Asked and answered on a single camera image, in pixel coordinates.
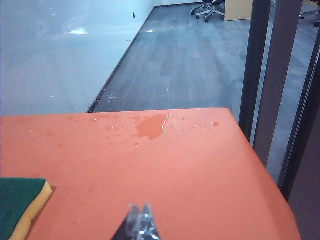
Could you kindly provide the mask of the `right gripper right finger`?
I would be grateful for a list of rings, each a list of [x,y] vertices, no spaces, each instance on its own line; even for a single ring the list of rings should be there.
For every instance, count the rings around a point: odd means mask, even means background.
[[[160,240],[151,206],[146,203],[141,211],[138,224],[138,239],[139,240]]]

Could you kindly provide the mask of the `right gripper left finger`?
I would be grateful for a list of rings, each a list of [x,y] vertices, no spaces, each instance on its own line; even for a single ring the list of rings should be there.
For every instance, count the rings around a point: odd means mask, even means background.
[[[112,240],[137,240],[140,210],[137,205],[130,205],[124,221],[112,237]]]

